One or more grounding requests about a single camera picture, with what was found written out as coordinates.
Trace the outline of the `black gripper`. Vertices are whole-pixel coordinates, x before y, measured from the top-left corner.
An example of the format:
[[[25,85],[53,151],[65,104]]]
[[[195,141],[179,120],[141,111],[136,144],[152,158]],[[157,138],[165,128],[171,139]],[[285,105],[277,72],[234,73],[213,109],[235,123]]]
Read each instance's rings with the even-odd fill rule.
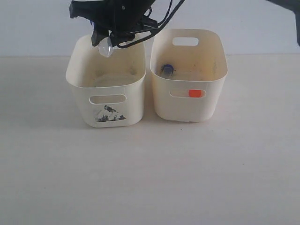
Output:
[[[157,21],[145,15],[153,3],[153,0],[73,0],[69,6],[69,14],[70,18],[82,17],[100,27],[94,27],[91,36],[92,46],[97,46],[104,38],[109,37],[109,30],[132,33],[149,28],[156,29]],[[133,34],[110,34],[112,47],[133,39]]]

